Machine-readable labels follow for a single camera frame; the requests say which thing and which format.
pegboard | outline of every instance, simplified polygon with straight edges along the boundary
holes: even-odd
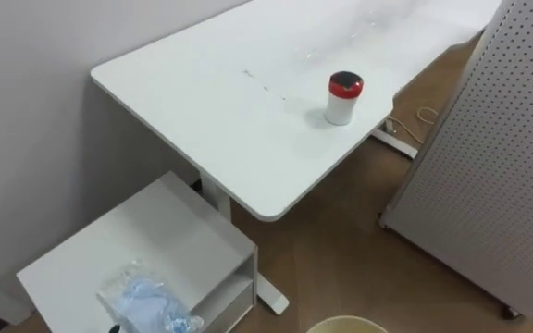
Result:
[[[533,315],[533,1],[503,1],[382,223]]]

white wall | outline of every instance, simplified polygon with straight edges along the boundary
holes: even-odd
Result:
[[[242,2],[0,0],[1,288],[167,170],[194,177],[89,71]]]

red lid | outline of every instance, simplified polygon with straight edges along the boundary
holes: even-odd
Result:
[[[359,75],[341,71],[330,76],[328,91],[342,99],[353,99],[359,97],[363,86],[363,79]]]

blue plastic bag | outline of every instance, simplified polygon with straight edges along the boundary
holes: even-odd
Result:
[[[140,262],[109,279],[98,298],[121,332],[193,333],[203,326],[203,319],[191,316],[167,285]]]

white cable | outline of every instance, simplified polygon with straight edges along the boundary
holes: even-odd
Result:
[[[437,112],[435,109],[432,109],[430,107],[426,107],[426,106],[422,106],[422,107],[419,107],[417,110],[416,110],[416,118],[418,118],[420,121],[424,122],[424,123],[427,123],[429,125],[433,125],[435,124],[435,120],[428,120],[428,119],[425,119],[423,116],[421,116],[421,111],[428,111],[432,114],[435,115],[435,117],[437,117],[439,115],[439,112]],[[406,125],[404,125],[404,123],[402,123],[400,120],[398,120],[397,118],[395,117],[389,117],[388,120],[390,121],[393,121],[395,122],[396,124],[398,124],[400,127],[402,127],[410,136],[413,137],[413,139],[415,139],[417,142],[419,142],[420,144],[423,144],[423,140],[419,139],[416,134],[414,134],[410,129],[408,129],[406,127]]]

